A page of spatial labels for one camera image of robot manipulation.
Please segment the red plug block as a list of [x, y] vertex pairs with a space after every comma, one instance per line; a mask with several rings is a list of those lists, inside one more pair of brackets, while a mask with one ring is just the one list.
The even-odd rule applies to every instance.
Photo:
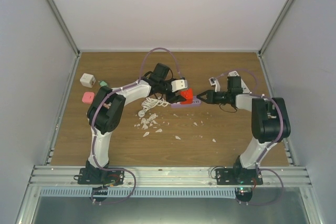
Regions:
[[193, 90], [192, 90], [192, 88], [181, 91], [180, 95], [183, 96], [186, 99], [186, 101], [181, 102], [181, 104], [192, 104], [193, 103]]

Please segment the purple plug adapter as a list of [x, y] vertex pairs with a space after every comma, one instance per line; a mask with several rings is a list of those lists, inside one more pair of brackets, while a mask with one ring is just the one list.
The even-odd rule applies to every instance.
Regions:
[[196, 96], [193, 96], [191, 103], [182, 103], [182, 102], [172, 103], [171, 108], [174, 108], [174, 109], [192, 108], [192, 107], [200, 106], [201, 104], [202, 104], [201, 100], [198, 99]]

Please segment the white power strip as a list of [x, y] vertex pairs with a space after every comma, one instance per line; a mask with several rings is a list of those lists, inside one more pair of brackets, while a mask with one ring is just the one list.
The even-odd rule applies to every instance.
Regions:
[[[231, 71], [228, 73], [229, 77], [239, 77], [239, 73], [237, 71]], [[248, 88], [248, 86], [245, 84], [245, 82], [243, 81], [243, 79], [241, 78], [241, 87], [243, 89], [243, 93], [244, 94], [250, 94], [250, 89]]]

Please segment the green adapter plug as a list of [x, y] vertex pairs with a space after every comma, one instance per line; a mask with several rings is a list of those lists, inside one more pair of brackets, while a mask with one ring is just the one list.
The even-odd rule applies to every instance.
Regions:
[[101, 87], [107, 87], [108, 84], [105, 81], [99, 81]]

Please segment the white cube adapter plug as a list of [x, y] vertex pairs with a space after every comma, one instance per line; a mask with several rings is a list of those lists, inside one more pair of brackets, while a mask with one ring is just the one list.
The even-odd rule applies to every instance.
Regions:
[[92, 88], [96, 82], [94, 75], [84, 73], [80, 78], [80, 83], [87, 88]]

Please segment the pink cube socket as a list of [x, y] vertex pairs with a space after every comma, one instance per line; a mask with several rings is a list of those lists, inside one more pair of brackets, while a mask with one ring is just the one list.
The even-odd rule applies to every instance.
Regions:
[[95, 98], [94, 92], [85, 92], [82, 96], [82, 103], [84, 104], [91, 104]]

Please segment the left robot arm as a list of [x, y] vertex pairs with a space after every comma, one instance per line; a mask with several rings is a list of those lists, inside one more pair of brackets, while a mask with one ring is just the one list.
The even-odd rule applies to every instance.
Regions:
[[158, 63], [153, 71], [147, 72], [131, 84], [119, 88], [103, 86], [98, 90], [87, 112], [92, 143], [86, 169], [96, 184], [103, 184], [108, 179], [106, 168], [109, 164], [110, 139], [121, 121], [126, 105], [154, 94], [165, 96], [168, 103], [186, 101], [179, 92], [188, 89], [187, 80], [184, 77], [167, 80], [170, 71], [168, 66]]

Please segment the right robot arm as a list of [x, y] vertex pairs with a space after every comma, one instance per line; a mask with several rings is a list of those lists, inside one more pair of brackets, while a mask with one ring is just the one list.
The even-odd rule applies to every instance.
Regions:
[[283, 98], [252, 95], [241, 76], [228, 75], [227, 91], [221, 91], [216, 78], [209, 82], [214, 90], [196, 97], [207, 104], [227, 105], [251, 113], [251, 139], [246, 150], [236, 158], [232, 168], [217, 168], [217, 183], [250, 185], [258, 177], [259, 165], [268, 152], [291, 133], [286, 104]]

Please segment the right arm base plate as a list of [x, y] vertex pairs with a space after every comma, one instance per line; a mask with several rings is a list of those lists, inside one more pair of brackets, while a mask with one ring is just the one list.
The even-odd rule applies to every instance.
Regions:
[[217, 185], [262, 185], [263, 179], [259, 178], [254, 169], [235, 170], [233, 168], [215, 169]]

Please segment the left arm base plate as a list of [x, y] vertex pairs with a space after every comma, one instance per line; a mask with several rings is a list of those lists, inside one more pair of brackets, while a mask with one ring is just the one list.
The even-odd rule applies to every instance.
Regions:
[[79, 185], [117, 186], [124, 181], [124, 172], [119, 170], [105, 171], [95, 167], [81, 168], [74, 180]]

